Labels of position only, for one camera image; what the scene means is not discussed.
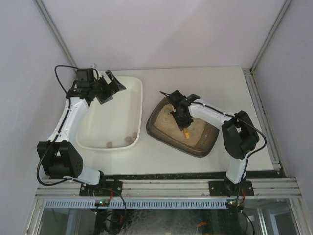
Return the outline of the yellow litter scoop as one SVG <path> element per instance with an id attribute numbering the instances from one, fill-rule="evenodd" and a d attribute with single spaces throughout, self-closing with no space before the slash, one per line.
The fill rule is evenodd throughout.
<path id="1" fill-rule="evenodd" d="M 183 132 L 184 136 L 185 136 L 187 139 L 190 138 L 190 133 L 189 133 L 189 131 L 188 131 L 186 128 L 183 128 L 182 132 Z"/>

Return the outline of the dark brown litter box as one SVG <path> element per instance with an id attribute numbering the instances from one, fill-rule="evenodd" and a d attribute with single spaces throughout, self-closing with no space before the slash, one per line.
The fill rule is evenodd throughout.
<path id="1" fill-rule="evenodd" d="M 219 129 L 199 118 L 194 118 L 194 122 L 187 128 L 190 133 L 190 138 L 187 139 L 178 128 L 171 114 L 172 110 L 172 105 L 167 98 L 162 99 L 147 121 L 147 134 L 194 157 L 207 156 L 217 141 Z"/>

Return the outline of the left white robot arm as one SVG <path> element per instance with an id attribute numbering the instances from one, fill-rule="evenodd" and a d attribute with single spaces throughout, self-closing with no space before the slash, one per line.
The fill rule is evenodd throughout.
<path id="1" fill-rule="evenodd" d="M 66 93 L 66 102 L 60 120 L 47 141 L 37 145 L 39 163 L 36 170 L 37 181 L 47 186 L 40 178 L 40 169 L 45 175 L 59 178 L 59 183 L 73 180 L 81 184 L 98 185 L 103 179 L 103 172 L 84 165 L 83 158 L 75 149 L 76 138 L 81 121 L 97 100 L 104 104 L 113 96 L 126 89 L 110 70 L 105 76 L 95 68 L 75 68 L 76 78 Z"/>

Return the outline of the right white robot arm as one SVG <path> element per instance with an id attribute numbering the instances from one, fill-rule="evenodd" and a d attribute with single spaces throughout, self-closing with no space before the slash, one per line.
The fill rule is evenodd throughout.
<path id="1" fill-rule="evenodd" d="M 233 184 L 240 183 L 246 176 L 250 155 L 259 142 L 258 130 L 249 115 L 240 111 L 232 113 L 209 106 L 197 95 L 185 97 L 179 91 L 168 96 L 178 128 L 184 131 L 194 118 L 201 119 L 218 128 L 223 135 L 224 147 L 230 155 L 226 178 Z"/>

